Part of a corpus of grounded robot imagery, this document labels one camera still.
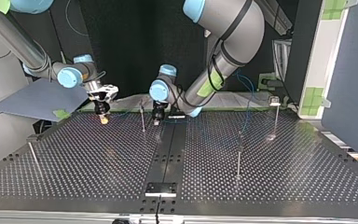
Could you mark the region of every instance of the light blue joint cover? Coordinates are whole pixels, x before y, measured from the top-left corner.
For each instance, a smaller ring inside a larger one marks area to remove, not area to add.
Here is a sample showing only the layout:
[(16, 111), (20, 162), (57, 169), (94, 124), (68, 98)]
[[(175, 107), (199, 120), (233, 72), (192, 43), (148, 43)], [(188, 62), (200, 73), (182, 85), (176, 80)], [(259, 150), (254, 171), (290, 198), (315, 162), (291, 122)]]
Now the light blue joint cover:
[(61, 69), (57, 75), (57, 79), (65, 88), (73, 88), (83, 82), (81, 72), (73, 67)]
[(193, 110), (191, 113), (189, 113), (188, 115), (191, 117), (191, 118), (195, 118), (196, 116), (198, 116), (200, 114), (202, 110), (202, 107), (197, 107), (195, 110)]
[(91, 55), (83, 54), (74, 58), (74, 63), (93, 63)]
[(11, 0), (10, 9), (22, 13), (38, 14), (51, 6), (54, 0)]
[(155, 80), (150, 87), (149, 93), (153, 100), (164, 102), (168, 99), (170, 89), (164, 81)]
[(174, 66), (170, 64), (163, 64), (159, 68), (159, 72), (167, 76), (176, 77), (177, 70)]
[(199, 22), (204, 8), (205, 0), (186, 0), (185, 4), (183, 5), (183, 11), (194, 23)]

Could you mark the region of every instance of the perforated breadboard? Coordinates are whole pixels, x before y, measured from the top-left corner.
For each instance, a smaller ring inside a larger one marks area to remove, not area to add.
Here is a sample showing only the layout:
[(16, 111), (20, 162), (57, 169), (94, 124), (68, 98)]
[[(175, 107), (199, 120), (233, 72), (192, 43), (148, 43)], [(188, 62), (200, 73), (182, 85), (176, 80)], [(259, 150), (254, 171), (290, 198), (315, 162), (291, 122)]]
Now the perforated breadboard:
[[(241, 141), (245, 113), (203, 113), (187, 124), (181, 200), (358, 204), (357, 161), (327, 145), (293, 113), (281, 112), (276, 129), (274, 112), (251, 116)], [(240, 142), (241, 178), (237, 178)]]
[(161, 130), (148, 125), (143, 133), (139, 114), (112, 115), (107, 125), (93, 114), (77, 115), (33, 143), (40, 169), (31, 150), (7, 160), (0, 198), (137, 200)]

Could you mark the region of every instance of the black curtain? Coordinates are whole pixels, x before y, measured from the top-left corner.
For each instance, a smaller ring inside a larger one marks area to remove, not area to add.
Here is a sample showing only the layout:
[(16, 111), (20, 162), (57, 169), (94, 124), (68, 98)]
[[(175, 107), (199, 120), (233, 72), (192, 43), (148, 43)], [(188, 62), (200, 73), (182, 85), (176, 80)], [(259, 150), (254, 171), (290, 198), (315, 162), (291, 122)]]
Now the black curtain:
[(81, 0), (93, 54), (104, 83), (119, 97), (148, 92), (159, 66), (178, 69), (187, 89), (205, 67), (203, 29), (183, 13), (184, 0)]

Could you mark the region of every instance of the optical breadboard table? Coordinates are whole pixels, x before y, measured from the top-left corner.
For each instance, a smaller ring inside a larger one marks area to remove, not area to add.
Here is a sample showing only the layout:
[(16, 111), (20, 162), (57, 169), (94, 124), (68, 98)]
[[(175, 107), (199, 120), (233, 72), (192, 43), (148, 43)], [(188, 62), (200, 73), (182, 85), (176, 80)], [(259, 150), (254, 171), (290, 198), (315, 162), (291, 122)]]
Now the optical breadboard table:
[[(3, 158), (0, 218), (358, 220), (358, 162), (293, 112), (280, 112), (277, 125), (275, 111), (205, 112), (160, 126), (145, 114), (146, 132), (140, 114), (110, 117), (101, 125), (75, 114)], [(146, 197), (151, 183), (173, 186), (174, 196)]]

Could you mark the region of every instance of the robotic arm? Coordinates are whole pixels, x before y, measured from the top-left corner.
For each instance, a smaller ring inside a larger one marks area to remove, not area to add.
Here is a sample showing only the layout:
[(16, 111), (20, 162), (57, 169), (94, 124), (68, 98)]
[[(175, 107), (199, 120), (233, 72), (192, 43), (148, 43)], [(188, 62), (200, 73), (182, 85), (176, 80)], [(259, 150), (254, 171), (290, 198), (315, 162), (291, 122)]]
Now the robotic arm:
[(112, 101), (118, 88), (102, 85), (91, 56), (81, 55), (74, 58), (74, 64), (53, 63), (43, 48), (26, 34), (10, 15), (0, 12), (0, 39), (23, 62), (24, 71), (35, 77), (58, 80), (65, 88), (83, 86), (91, 101), (95, 104), (95, 113), (101, 123), (108, 122), (109, 102)]
[(156, 102), (169, 103), (196, 117), (222, 88), (224, 80), (256, 55), (264, 35), (264, 17), (253, 0), (186, 0), (184, 12), (193, 22), (219, 37), (215, 46), (221, 42), (221, 51), (211, 57), (207, 68), (187, 92), (173, 84), (176, 69), (164, 64), (149, 93)]

